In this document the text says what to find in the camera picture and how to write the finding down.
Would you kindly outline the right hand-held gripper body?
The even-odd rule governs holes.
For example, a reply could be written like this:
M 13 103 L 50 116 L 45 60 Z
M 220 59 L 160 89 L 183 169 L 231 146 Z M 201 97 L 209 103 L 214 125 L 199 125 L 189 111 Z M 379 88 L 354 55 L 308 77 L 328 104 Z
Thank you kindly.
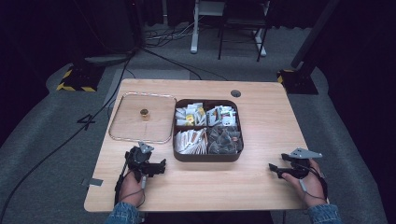
M 322 158 L 323 155 L 319 152 L 297 147 L 290 154 L 291 166 L 294 168 L 292 176 L 302 179 L 310 172 L 310 159 Z

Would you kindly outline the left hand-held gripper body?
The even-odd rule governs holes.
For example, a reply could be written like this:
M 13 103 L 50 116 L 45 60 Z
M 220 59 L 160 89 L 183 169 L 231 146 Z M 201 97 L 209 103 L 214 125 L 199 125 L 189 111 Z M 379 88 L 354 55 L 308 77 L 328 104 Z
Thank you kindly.
M 139 142 L 138 147 L 133 147 L 125 153 L 125 164 L 134 173 L 135 178 L 141 178 L 143 175 L 148 176 L 151 171 L 149 158 L 154 147 L 144 142 Z

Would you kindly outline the person's left hand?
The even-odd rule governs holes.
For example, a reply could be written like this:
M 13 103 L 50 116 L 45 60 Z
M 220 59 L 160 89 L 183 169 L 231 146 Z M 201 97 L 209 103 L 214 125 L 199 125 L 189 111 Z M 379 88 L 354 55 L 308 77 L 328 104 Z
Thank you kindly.
M 133 172 L 129 172 L 123 179 L 120 188 L 119 202 L 139 206 L 143 202 L 144 191 L 141 184 L 134 177 Z

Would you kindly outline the person's right hand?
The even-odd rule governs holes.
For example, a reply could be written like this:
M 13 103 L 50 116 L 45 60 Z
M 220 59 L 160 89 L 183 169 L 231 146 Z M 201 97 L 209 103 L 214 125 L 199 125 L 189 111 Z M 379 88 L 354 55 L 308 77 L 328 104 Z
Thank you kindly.
M 282 175 L 282 177 L 294 187 L 307 208 L 327 203 L 327 198 L 324 195 L 323 187 L 319 180 L 319 166 L 314 160 L 310 159 L 309 161 L 312 172 L 305 178 L 298 179 L 289 174 Z

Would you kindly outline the clear lid with gold knob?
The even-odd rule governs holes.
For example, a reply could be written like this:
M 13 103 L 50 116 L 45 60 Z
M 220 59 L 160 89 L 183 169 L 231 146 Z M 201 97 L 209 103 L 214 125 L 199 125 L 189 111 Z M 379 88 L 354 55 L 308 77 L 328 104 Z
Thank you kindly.
M 176 102 L 172 95 L 127 92 L 120 98 L 108 134 L 118 141 L 164 144 L 172 135 Z

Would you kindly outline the pile of white orange sachets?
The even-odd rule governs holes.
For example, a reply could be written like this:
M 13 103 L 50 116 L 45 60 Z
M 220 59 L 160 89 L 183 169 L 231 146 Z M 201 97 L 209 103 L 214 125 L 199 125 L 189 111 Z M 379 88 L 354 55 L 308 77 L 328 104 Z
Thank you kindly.
M 182 155 L 204 155 L 207 153 L 206 128 L 180 131 L 176 134 L 174 149 Z

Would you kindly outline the brown divided box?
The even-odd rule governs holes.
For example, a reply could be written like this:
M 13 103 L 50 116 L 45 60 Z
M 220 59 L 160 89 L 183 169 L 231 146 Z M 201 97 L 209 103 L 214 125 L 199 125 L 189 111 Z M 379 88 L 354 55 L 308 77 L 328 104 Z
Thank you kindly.
M 231 106 L 232 108 L 234 108 L 236 110 L 236 113 L 237 113 L 235 126 L 238 128 L 238 130 L 240 132 L 242 132 L 238 107 L 234 102 L 229 101 L 229 100 L 182 99 L 176 103 L 175 113 L 176 113 L 177 108 L 184 107 L 188 104 L 193 104 L 193 103 L 203 103 L 205 112 L 207 112 L 209 109 L 214 108 L 216 105 Z M 176 137 L 176 134 L 178 132 L 180 132 L 180 131 L 184 132 L 187 130 L 200 130 L 200 129 L 206 128 L 206 136 L 207 136 L 207 140 L 208 140 L 208 132 L 213 127 L 215 127 L 215 126 L 207 125 L 207 118 L 206 118 L 206 126 L 177 126 L 176 118 L 175 118 L 174 119 L 174 134 L 173 134 L 173 148 L 175 146 L 174 138 Z M 242 153 L 242 151 L 240 153 L 233 154 L 233 155 L 209 154 L 208 151 L 204 155 L 182 155 L 182 154 L 177 153 L 174 149 L 174 156 L 177 160 L 184 161 L 184 162 L 233 162 L 233 161 L 237 161 L 239 159 L 239 156 Z

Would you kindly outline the pile of white yellow sachets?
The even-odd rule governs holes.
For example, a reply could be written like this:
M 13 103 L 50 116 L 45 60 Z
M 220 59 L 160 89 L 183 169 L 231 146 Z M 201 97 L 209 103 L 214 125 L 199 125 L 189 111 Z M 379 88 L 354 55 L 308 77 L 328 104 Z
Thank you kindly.
M 203 103 L 188 104 L 176 109 L 177 126 L 206 126 L 206 112 Z

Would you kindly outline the pile of clear pyramid tea bags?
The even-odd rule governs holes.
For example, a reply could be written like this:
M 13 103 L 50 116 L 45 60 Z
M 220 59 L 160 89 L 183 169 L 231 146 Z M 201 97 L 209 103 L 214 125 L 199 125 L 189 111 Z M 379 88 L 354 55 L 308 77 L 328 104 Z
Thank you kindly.
M 208 132 L 209 154 L 233 155 L 243 149 L 242 133 L 236 126 L 215 126 Z

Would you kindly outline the pile of white grey sachets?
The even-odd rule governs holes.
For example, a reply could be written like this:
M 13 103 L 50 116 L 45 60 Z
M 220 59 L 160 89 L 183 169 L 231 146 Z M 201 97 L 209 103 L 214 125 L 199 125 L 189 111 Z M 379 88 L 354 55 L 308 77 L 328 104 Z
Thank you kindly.
M 227 105 L 216 105 L 206 112 L 208 126 L 235 126 L 236 110 Z

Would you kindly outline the yellow black striped stand base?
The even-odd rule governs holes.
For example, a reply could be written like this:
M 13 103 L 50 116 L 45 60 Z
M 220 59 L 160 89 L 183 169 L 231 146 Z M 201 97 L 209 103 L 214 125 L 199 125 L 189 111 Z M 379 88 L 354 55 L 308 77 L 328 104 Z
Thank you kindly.
M 279 70 L 276 72 L 276 79 L 287 94 L 318 94 L 311 76 L 302 75 L 299 70 Z
M 98 90 L 104 71 L 104 67 L 95 65 L 89 65 L 86 68 L 78 68 L 71 65 L 64 73 L 56 90 L 95 92 Z

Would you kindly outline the black slanted stand pole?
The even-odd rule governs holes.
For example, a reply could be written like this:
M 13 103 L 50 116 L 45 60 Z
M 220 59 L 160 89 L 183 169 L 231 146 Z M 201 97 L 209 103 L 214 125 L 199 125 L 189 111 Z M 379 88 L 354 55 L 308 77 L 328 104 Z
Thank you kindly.
M 300 63 L 304 60 L 304 57 L 308 54 L 308 51 L 314 45 L 316 39 L 318 38 L 320 31 L 323 29 L 323 27 L 327 23 L 328 19 L 332 15 L 333 11 L 336 9 L 339 2 L 340 2 L 340 0 L 329 0 L 329 3 L 326 5 L 326 7 L 321 12 L 314 27 L 311 29 L 309 35 L 307 36 L 304 43 L 302 44 L 302 46 L 298 50 L 297 54 L 293 58 L 292 62 L 290 63 L 290 65 L 293 68 L 298 68 Z

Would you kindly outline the white desk leg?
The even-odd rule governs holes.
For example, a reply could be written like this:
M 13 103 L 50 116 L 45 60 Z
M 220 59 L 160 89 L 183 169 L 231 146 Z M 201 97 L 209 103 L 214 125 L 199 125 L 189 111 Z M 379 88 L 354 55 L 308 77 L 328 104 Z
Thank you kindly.
M 221 17 L 224 9 L 224 2 L 214 2 L 210 0 L 194 0 L 193 10 L 193 30 L 191 37 L 190 52 L 198 52 L 199 41 L 199 19 L 201 16 Z

